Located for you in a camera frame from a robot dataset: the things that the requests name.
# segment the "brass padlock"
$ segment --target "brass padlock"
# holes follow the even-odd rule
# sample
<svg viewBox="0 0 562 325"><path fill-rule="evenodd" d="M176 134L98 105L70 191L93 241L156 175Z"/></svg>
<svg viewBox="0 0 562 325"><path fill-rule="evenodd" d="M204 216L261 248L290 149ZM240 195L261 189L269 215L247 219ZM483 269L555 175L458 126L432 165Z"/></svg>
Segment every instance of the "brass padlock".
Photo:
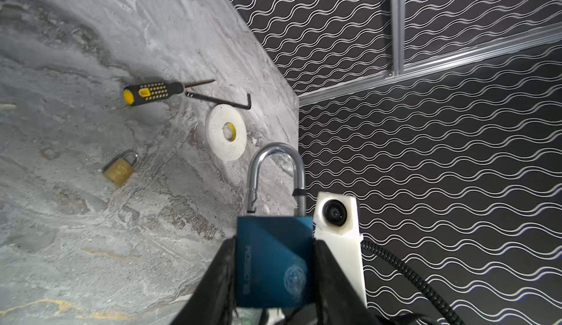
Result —
<svg viewBox="0 0 562 325"><path fill-rule="evenodd" d="M134 159L132 162L128 162L125 160L128 156L133 155ZM127 181L129 176L135 172L134 167L139 162L139 155L134 151L127 151L123 153L123 157L116 160L111 167L109 167L103 175L109 179L109 181L113 181L113 183L120 187Z"/></svg>

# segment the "tape roll hole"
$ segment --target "tape roll hole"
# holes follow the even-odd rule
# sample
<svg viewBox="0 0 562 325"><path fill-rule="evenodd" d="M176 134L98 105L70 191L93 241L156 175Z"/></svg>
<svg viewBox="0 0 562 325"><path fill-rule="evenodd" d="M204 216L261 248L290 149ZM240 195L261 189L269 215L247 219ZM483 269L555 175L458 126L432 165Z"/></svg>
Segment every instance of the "tape roll hole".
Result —
<svg viewBox="0 0 562 325"><path fill-rule="evenodd" d="M222 134L228 142L232 142L236 139L236 128L232 123L228 122L222 127Z"/></svg>

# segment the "blue padlock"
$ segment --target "blue padlock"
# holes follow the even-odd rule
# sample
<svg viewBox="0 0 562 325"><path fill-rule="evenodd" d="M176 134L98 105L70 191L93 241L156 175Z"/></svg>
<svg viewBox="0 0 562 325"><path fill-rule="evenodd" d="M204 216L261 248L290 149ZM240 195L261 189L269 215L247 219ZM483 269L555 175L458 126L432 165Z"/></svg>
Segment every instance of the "blue padlock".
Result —
<svg viewBox="0 0 562 325"><path fill-rule="evenodd" d="M272 143L249 164L247 211L256 212L258 174L270 154L288 155L294 168L295 216L240 216L237 221L235 287L239 307L302 307L315 301L313 218L305 216L304 164L291 146Z"/></svg>

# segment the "black cable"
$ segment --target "black cable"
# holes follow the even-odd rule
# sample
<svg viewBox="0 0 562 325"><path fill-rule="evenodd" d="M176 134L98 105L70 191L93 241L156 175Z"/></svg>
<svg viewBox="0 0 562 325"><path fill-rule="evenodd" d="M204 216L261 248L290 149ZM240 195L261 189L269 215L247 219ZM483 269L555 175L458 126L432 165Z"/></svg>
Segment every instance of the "black cable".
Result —
<svg viewBox="0 0 562 325"><path fill-rule="evenodd" d="M402 259L395 256L386 248L379 246L371 241L363 240L361 247L369 252L372 252L377 257L381 257L386 262L394 267L399 273L404 275L430 302L433 306L443 315L445 320L451 325L465 325L460 316L453 310L451 306L439 296L436 290L433 289L425 280L418 275L410 266L408 266Z"/></svg>

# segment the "wavy line pattern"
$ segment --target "wavy line pattern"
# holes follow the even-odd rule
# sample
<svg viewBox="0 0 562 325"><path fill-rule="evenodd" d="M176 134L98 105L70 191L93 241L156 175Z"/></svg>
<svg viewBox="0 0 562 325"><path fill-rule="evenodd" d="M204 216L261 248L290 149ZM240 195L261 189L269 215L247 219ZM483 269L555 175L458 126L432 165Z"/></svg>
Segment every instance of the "wavy line pattern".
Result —
<svg viewBox="0 0 562 325"><path fill-rule="evenodd" d="M405 62L562 22L562 0L406 0Z"/></svg>
<svg viewBox="0 0 562 325"><path fill-rule="evenodd" d="M390 68L390 0L231 0L297 94Z"/></svg>
<svg viewBox="0 0 562 325"><path fill-rule="evenodd" d="M364 238L466 323L562 323L561 67L554 44L305 107L307 211L319 191L355 196ZM435 314L403 276L363 259L374 312Z"/></svg>

